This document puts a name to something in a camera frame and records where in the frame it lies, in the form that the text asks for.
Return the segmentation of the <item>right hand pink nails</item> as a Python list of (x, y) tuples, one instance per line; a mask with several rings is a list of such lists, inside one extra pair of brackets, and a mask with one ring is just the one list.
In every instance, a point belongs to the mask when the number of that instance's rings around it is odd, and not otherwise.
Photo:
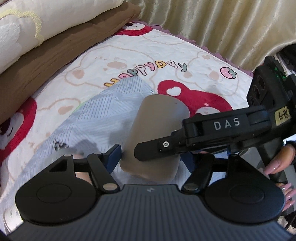
[[(277, 174), (292, 164), (295, 164), (295, 141), (288, 141), (264, 168), (263, 173), (265, 175)], [(291, 187), (291, 183), (277, 183), (276, 185), (285, 195), (285, 206), (283, 208), (283, 211), (285, 211), (295, 203), (295, 200), (291, 200), (295, 196), (295, 189)]]

